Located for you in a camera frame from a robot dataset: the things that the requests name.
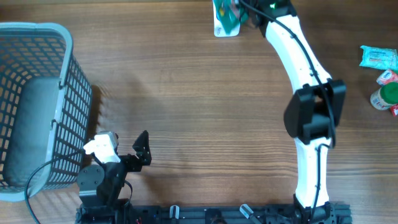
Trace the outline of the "green 3M gloves packet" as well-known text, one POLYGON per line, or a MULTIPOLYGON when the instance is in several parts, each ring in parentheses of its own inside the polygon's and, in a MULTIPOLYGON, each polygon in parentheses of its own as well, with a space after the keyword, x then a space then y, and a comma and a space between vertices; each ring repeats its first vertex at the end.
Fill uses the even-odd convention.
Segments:
POLYGON ((239 34, 248 14, 239 0, 213 0, 213 24, 215 37, 234 37, 239 34))

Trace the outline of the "green lid jar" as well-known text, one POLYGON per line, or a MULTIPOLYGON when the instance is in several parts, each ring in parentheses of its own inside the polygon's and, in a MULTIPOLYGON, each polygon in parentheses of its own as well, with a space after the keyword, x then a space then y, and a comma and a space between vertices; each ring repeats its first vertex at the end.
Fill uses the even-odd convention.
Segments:
POLYGON ((377 110, 388 110, 390 107, 397 104, 397 89, 398 83, 391 82, 380 87, 375 91, 371 97, 370 102, 377 110))

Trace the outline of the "red stick sachet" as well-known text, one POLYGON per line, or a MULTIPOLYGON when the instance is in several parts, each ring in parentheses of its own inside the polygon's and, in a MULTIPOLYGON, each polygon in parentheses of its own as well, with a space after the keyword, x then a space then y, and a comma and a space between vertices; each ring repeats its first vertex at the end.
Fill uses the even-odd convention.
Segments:
POLYGON ((398 105, 391 106, 390 111, 394 117, 398 116, 398 105))

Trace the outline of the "red white small packet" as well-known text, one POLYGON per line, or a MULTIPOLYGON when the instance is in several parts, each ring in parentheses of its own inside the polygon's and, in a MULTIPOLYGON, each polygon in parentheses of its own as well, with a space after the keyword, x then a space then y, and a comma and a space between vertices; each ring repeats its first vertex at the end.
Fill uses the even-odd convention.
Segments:
POLYGON ((386 71, 384 71, 376 80, 376 82, 380 86, 384 86, 389 83, 397 83, 397 81, 398 81, 397 72, 391 69, 387 69, 386 71))

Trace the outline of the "teal snack packet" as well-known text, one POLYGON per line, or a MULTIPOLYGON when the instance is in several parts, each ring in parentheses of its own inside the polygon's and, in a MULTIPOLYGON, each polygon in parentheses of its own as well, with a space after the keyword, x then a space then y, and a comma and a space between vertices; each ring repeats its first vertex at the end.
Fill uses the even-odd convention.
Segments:
POLYGON ((360 67, 375 68, 378 70, 397 70, 397 50, 370 47, 362 45, 362 61, 360 67))

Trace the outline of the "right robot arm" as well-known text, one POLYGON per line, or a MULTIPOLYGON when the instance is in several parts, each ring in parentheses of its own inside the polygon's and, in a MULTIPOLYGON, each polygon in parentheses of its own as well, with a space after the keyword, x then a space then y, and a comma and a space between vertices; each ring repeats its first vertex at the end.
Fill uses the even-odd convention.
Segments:
POLYGON ((329 150, 336 144, 346 95, 343 80, 334 80, 309 46, 290 1, 240 2, 266 19, 264 37, 279 56, 292 86, 283 119, 297 150, 298 182, 294 200, 306 220, 331 210, 326 187, 329 150))

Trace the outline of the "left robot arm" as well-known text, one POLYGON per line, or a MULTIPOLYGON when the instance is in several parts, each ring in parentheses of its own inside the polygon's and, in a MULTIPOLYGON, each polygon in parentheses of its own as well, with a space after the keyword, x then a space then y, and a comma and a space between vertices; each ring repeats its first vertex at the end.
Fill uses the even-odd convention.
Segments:
POLYGON ((135 154, 120 156, 118 139, 115 132, 102 131, 83 146, 95 163, 78 173, 81 205, 76 210, 76 223, 142 223, 143 215, 133 209, 131 199, 120 199, 119 194, 125 185, 132 187, 126 180, 128 173, 140 172, 151 164, 149 133, 145 130, 135 140, 135 154))

